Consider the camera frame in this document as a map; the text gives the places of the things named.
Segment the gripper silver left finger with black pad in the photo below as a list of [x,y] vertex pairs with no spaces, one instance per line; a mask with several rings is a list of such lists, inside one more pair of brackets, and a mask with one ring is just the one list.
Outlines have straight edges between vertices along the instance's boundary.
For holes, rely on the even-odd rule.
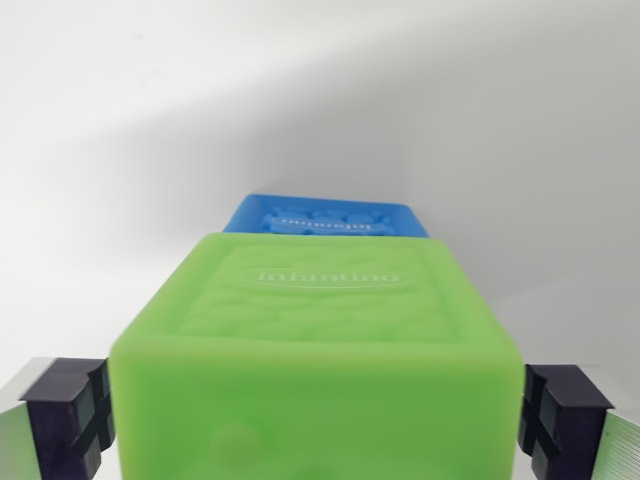
[[116,433],[106,359],[29,360],[1,388],[3,479],[92,479]]

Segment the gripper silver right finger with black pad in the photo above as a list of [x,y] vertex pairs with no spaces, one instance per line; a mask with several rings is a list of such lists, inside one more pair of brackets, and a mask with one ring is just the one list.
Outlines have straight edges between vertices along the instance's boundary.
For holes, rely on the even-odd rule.
[[639,399],[596,365],[528,364],[518,444],[538,479],[637,479]]

